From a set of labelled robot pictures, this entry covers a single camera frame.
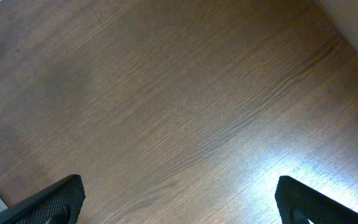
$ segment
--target dark wood grain streak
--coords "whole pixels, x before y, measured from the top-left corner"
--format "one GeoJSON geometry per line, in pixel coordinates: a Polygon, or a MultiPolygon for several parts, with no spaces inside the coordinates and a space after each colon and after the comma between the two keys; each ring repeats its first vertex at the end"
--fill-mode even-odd
{"type": "Polygon", "coordinates": [[[80,223],[358,212],[358,54],[313,1],[0,3],[0,196],[81,174],[80,223]]]}

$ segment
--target brown wooden surface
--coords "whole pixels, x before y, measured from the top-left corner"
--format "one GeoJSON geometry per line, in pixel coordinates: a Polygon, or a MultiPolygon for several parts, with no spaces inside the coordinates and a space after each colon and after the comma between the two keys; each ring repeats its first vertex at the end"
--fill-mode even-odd
{"type": "Polygon", "coordinates": [[[358,54],[307,0],[4,0],[0,196],[68,174],[80,223],[280,223],[280,175],[358,212],[358,54]]]}

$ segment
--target wood grain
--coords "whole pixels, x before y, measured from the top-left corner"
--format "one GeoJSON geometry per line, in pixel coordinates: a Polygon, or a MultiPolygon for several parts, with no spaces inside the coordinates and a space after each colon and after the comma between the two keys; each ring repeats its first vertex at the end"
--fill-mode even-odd
{"type": "Polygon", "coordinates": [[[0,196],[81,174],[80,223],[358,212],[358,54],[308,0],[0,3],[0,196]]]}

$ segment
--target wooden floor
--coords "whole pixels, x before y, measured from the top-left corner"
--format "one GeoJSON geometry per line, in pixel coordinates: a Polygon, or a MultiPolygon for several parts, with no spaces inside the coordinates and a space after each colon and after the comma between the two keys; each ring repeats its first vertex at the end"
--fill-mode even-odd
{"type": "Polygon", "coordinates": [[[0,3],[0,196],[81,174],[79,223],[358,212],[358,54],[308,0],[0,3]]]}

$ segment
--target black object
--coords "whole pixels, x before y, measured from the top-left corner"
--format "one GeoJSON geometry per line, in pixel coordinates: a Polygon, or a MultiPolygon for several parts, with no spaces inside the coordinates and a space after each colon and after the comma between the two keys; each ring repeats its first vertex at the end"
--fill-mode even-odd
{"type": "Polygon", "coordinates": [[[0,224],[76,223],[85,199],[79,175],[68,177],[0,213],[0,224]]]}
{"type": "Polygon", "coordinates": [[[283,224],[358,224],[358,213],[289,176],[280,177],[275,198],[283,224]]]}

